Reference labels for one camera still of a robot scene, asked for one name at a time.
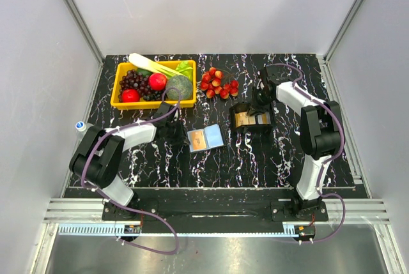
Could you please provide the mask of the brown credit card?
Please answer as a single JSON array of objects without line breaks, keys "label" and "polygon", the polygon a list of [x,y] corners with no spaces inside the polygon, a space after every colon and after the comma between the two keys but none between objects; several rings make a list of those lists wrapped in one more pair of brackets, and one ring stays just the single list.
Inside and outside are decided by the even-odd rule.
[{"label": "brown credit card", "polygon": [[207,148],[205,131],[194,130],[190,133],[191,146],[193,151],[202,151]]}]

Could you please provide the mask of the black card box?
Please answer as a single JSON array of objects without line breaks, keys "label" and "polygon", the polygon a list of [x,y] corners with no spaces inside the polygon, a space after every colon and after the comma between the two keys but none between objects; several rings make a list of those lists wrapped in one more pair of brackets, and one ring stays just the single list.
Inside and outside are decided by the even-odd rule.
[{"label": "black card box", "polygon": [[261,114],[250,115],[250,103],[241,102],[229,108],[231,131],[236,133],[270,134],[276,127],[271,109]]}]

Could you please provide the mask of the black card holder wallet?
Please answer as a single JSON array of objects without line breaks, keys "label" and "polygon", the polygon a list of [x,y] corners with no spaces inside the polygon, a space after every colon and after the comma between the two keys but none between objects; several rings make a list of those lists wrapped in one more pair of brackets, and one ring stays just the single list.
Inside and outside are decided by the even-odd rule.
[{"label": "black card holder wallet", "polygon": [[[206,143],[207,143],[207,148],[205,150],[202,151],[206,151],[209,149],[213,149],[213,148],[219,148],[224,146],[224,140],[221,134],[221,130],[220,130],[220,126],[217,124],[211,125],[211,126],[207,126],[203,129],[200,130],[204,130],[204,135],[206,138]],[[189,132],[187,132],[187,137],[190,141],[190,146],[189,146],[189,150],[191,153],[195,153],[198,151],[193,151],[192,150],[192,146],[191,146],[191,138],[190,138],[190,133],[194,131],[191,130]]]}]

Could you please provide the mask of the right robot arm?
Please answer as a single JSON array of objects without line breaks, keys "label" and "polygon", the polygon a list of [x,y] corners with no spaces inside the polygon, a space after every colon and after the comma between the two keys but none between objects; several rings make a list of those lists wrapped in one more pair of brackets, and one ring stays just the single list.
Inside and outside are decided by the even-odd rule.
[{"label": "right robot arm", "polygon": [[329,165],[343,152],[340,106],[316,98],[288,79],[261,79],[253,89],[249,114],[260,114],[272,102],[281,102],[300,116],[304,165],[289,210],[296,219],[305,220],[320,209]]}]

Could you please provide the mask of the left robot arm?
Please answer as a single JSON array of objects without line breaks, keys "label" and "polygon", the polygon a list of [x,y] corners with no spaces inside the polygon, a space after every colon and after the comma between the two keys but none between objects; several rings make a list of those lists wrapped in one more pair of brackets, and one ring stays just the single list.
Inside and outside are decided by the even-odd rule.
[{"label": "left robot arm", "polygon": [[168,144],[189,144],[180,108],[166,102],[160,103],[150,119],[106,129],[78,122],[76,129],[81,138],[69,163],[70,172],[81,178],[85,188],[97,189],[115,202],[116,212],[125,220],[136,217],[139,205],[133,190],[119,177],[122,154],[158,139]]}]

